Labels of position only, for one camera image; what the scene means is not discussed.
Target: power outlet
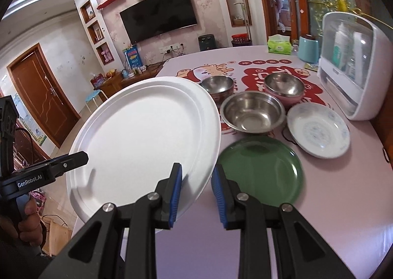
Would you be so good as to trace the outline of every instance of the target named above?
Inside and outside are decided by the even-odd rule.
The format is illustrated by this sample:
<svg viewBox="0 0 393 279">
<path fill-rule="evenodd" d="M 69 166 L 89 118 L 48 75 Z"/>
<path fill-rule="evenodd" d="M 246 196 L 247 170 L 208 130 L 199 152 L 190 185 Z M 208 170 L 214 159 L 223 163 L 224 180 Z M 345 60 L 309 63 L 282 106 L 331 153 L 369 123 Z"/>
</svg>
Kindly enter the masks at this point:
<svg viewBox="0 0 393 279">
<path fill-rule="evenodd" d="M 168 46 L 164 46 L 164 47 L 160 47 L 160 54 L 165 54 L 168 50 L 178 50 L 180 49 L 180 44 L 176 43 L 176 44 L 170 44 Z"/>
</svg>

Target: tile floor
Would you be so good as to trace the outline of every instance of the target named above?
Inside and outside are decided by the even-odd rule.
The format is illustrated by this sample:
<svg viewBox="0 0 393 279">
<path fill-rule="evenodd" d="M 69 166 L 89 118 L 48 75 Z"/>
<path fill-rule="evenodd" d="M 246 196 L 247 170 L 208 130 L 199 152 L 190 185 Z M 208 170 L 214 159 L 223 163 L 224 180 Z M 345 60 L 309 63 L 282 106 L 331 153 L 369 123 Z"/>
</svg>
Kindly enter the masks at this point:
<svg viewBox="0 0 393 279">
<path fill-rule="evenodd" d="M 97 98 L 97 103 L 100 105 L 102 102 Z M 95 110 L 95 105 L 90 105 L 92 111 Z M 72 143 L 74 142 L 78 132 L 82 128 L 83 124 L 90 117 L 90 112 L 85 106 L 79 113 L 81 116 L 80 120 L 77 122 L 75 127 L 71 130 L 70 134 L 65 139 L 64 143 L 61 145 L 60 149 L 55 148 L 54 152 L 51 154 L 51 158 L 55 158 L 61 155 L 69 153 Z M 73 210 L 70 200 L 67 195 L 66 186 L 66 175 L 59 177 L 56 181 L 50 185 L 43 187 L 46 192 L 46 202 L 44 206 L 44 211 L 42 215 L 52 214 L 61 217 L 70 229 L 74 228 L 77 215 Z M 60 218 L 56 216 L 50 216 L 55 222 L 62 224 Z"/>
</svg>

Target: pink floral wallpaper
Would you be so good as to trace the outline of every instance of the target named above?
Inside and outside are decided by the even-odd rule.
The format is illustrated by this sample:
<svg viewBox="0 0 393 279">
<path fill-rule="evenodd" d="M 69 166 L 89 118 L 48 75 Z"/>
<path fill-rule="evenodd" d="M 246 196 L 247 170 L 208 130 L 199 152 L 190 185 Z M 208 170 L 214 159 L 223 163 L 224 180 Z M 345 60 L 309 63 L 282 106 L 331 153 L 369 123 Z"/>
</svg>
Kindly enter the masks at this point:
<svg viewBox="0 0 393 279">
<path fill-rule="evenodd" d="M 122 50 L 130 45 L 127 32 L 120 17 L 120 12 L 138 3 L 140 0 L 117 0 L 102 10 L 110 36 L 123 62 Z M 145 64 L 153 64 L 162 60 L 159 48 L 175 43 L 184 44 L 184 53 L 199 52 L 198 36 L 214 34 L 219 47 L 228 47 L 225 24 L 219 0 L 191 0 L 198 25 L 177 29 L 139 44 L 139 53 Z"/>
</svg>

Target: human hand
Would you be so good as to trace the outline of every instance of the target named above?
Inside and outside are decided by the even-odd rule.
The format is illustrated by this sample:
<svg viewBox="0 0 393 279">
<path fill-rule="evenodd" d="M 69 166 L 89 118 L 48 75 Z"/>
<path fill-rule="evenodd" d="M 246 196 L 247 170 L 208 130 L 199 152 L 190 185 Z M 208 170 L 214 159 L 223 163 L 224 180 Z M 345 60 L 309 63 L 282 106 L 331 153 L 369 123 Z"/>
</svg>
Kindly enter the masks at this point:
<svg viewBox="0 0 393 279">
<path fill-rule="evenodd" d="M 25 214 L 27 218 L 18 224 L 20 231 L 19 237 L 22 241 L 30 243 L 31 246 L 36 247 L 42 243 L 42 227 L 40 216 L 37 212 L 37 204 L 33 197 L 27 202 L 25 206 Z M 12 221 L 5 216 L 0 216 L 0 227 L 12 238 L 18 238 Z"/>
</svg>

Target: white ceramic bowl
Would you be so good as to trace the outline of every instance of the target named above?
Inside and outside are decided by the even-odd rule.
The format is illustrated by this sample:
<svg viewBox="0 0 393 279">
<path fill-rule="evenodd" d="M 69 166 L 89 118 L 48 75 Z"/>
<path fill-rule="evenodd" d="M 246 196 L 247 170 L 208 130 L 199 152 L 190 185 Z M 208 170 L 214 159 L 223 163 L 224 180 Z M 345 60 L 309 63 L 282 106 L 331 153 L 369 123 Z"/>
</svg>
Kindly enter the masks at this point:
<svg viewBox="0 0 393 279">
<path fill-rule="evenodd" d="M 318 158 L 337 158 L 348 150 L 351 143 L 344 120 L 321 104 L 295 105 L 287 114 L 287 122 L 297 144 Z"/>
</svg>

